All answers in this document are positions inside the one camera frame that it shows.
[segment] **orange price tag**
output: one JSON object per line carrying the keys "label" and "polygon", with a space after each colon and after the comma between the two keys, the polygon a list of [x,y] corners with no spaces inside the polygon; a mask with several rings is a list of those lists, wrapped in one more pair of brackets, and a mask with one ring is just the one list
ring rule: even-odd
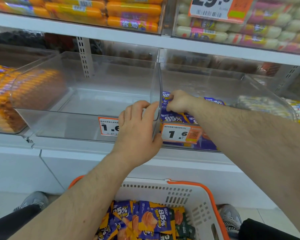
{"label": "orange price tag", "polygon": [[119,120],[116,118],[98,117],[101,135],[118,136]]}
{"label": "orange price tag", "polygon": [[188,16],[244,23],[253,0],[192,0]]}
{"label": "orange price tag", "polygon": [[202,135],[200,126],[164,123],[161,130],[162,139],[169,142],[196,144]]}

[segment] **hairy forearm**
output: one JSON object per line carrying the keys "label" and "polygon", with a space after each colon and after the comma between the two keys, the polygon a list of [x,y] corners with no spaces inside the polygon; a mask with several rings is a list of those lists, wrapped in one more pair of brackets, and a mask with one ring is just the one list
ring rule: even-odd
{"label": "hairy forearm", "polygon": [[201,98],[192,101],[189,113],[300,231],[300,125]]}
{"label": "hairy forearm", "polygon": [[122,155],[107,155],[10,239],[92,240],[117,190],[131,170]]}

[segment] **shoe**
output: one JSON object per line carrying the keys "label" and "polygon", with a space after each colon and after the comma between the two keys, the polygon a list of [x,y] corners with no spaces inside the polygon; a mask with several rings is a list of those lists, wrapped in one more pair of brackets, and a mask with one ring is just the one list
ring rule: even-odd
{"label": "shoe", "polygon": [[49,200],[45,193],[36,191],[25,198],[21,205],[16,207],[13,211],[15,212],[29,205],[39,205],[41,211],[43,211],[49,205]]}
{"label": "shoe", "polygon": [[230,204],[220,205],[218,211],[229,237],[231,239],[238,239],[238,233],[242,224],[239,212]]}

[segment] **white plastic basket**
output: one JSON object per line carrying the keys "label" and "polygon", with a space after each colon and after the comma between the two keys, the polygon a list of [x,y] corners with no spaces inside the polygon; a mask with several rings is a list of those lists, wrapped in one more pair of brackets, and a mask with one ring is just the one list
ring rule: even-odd
{"label": "white plastic basket", "polygon": [[[81,178],[75,179],[70,187]],[[213,195],[202,184],[127,177],[115,200],[130,199],[151,201],[168,207],[184,206],[188,223],[196,229],[196,240],[229,240]]]}

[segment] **white shelf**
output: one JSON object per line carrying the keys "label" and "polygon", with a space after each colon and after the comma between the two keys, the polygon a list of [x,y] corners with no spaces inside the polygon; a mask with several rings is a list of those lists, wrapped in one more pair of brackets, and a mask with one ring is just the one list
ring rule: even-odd
{"label": "white shelf", "polygon": [[300,55],[0,13],[0,26],[300,66]]}

